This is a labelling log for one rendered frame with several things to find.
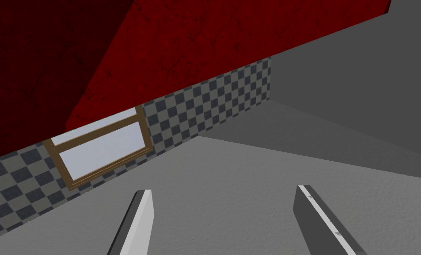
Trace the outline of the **brown framed window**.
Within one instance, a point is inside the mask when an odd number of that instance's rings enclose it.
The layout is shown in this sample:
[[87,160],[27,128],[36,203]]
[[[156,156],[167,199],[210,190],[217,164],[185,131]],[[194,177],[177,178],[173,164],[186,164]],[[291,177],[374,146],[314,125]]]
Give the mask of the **brown framed window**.
[[43,141],[69,190],[153,150],[142,105]]

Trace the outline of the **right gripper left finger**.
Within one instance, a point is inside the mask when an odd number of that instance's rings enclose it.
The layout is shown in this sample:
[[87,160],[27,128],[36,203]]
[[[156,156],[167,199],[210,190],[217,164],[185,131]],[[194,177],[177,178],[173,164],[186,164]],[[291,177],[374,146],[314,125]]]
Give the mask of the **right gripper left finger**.
[[152,191],[138,190],[129,204],[107,255],[147,255],[153,220]]

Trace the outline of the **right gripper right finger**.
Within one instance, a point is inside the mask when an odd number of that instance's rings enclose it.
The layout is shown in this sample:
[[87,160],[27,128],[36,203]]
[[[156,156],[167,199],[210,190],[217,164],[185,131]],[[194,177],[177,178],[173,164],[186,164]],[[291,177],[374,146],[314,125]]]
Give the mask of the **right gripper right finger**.
[[310,185],[298,185],[293,213],[311,255],[367,255]]

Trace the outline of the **dark red cabinet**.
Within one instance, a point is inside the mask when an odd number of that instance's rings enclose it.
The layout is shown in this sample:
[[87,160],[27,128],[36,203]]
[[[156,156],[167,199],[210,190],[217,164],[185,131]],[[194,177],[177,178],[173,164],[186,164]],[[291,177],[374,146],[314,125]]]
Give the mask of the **dark red cabinet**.
[[386,14],[391,0],[0,0],[0,156]]

